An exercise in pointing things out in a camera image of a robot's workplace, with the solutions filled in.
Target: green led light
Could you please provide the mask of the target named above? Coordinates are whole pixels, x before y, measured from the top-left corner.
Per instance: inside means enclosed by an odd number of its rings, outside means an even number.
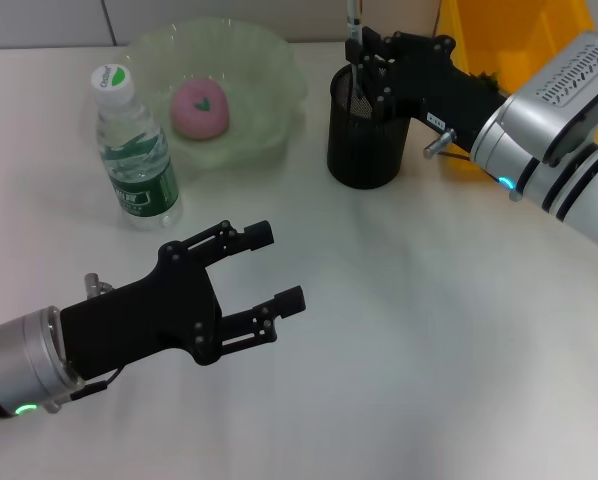
[[[21,415],[23,412],[27,412],[28,410],[36,410],[36,405],[22,405],[17,410],[15,410],[15,415]]]

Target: mesh pen holder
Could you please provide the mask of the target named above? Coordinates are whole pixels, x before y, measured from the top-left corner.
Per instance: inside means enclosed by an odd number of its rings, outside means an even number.
[[[344,185],[368,190],[399,173],[410,119],[373,119],[372,106],[365,95],[352,92],[352,83],[352,67],[347,65],[330,85],[328,170]]]

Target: sticker label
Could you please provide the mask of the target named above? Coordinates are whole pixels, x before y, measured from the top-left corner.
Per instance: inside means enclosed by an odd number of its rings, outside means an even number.
[[[441,130],[446,130],[446,122],[444,122],[443,120],[441,120],[440,118],[435,117],[432,113],[428,112],[428,117],[427,117],[428,123],[431,123],[432,125],[434,125],[435,127],[441,129]]]
[[[112,177],[110,181],[121,208],[135,217],[159,215],[172,207],[179,197],[170,160],[163,172],[145,182],[125,183]]]
[[[116,168],[128,168],[124,165],[142,159],[141,162],[153,163],[165,160],[165,168],[158,175],[142,182],[124,182],[110,175],[119,204],[130,215],[135,217],[154,217],[174,205],[179,197],[179,189],[175,180],[175,172],[170,164],[168,144],[163,131],[152,138],[144,139],[142,133],[121,147],[103,147],[101,158],[104,163],[114,162]]]

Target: table surface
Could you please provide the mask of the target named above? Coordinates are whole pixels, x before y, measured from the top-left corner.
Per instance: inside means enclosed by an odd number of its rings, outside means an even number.
[[[197,366],[166,351],[106,392],[0,424],[0,480],[598,480],[598,247],[498,185],[425,161],[328,173],[341,44],[296,45],[310,94],[275,166],[193,175],[184,217],[126,227],[94,142],[90,72],[115,48],[0,51],[0,323],[143,277],[166,241],[266,219],[276,243],[210,269],[224,312],[302,285],[279,340]]]

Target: vent grille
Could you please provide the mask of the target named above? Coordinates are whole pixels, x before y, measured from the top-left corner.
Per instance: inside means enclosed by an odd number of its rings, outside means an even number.
[[[535,95],[546,102],[563,107],[598,74],[598,44],[586,45]]]

